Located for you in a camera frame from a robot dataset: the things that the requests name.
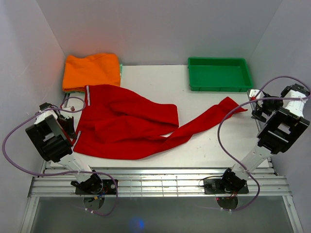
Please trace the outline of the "red trousers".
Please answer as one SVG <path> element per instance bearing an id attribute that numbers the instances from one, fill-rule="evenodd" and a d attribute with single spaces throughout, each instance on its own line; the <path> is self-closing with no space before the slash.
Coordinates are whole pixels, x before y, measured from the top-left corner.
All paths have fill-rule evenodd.
<path id="1" fill-rule="evenodd" d="M 107 84 L 86 86 L 85 103 L 73 150 L 119 160 L 143 159 L 173 149 L 218 125 L 225 116 L 244 111 L 227 97 L 180 125 L 176 105 L 155 103 Z"/>

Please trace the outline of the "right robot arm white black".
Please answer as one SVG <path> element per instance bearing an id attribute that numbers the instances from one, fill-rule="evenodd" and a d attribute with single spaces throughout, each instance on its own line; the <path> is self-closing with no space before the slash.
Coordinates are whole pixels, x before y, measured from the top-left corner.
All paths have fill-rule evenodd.
<path id="1" fill-rule="evenodd" d="M 218 182 L 220 192 L 237 194 L 246 185 L 247 179 L 263 161 L 280 152 L 286 152 L 309 127 L 303 116 L 303 108 L 310 92 L 299 84 L 287 86 L 280 99 L 258 89 L 249 93 L 257 100 L 252 118 L 264 123 L 253 149 L 232 168 L 228 168 Z"/>

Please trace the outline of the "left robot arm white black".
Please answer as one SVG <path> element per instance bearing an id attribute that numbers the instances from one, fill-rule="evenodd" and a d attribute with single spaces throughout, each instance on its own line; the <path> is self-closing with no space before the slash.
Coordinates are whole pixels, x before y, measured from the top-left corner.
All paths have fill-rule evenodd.
<path id="1" fill-rule="evenodd" d="M 72 186 L 87 194 L 101 194 L 103 181 L 93 174 L 90 166 L 73 154 L 74 140 L 80 136 L 75 133 L 74 111 L 74 107 L 70 107 L 62 114 L 55 105 L 44 103 L 40 105 L 35 123 L 25 132 L 45 161 L 62 165 L 68 171 L 76 171 Z"/>

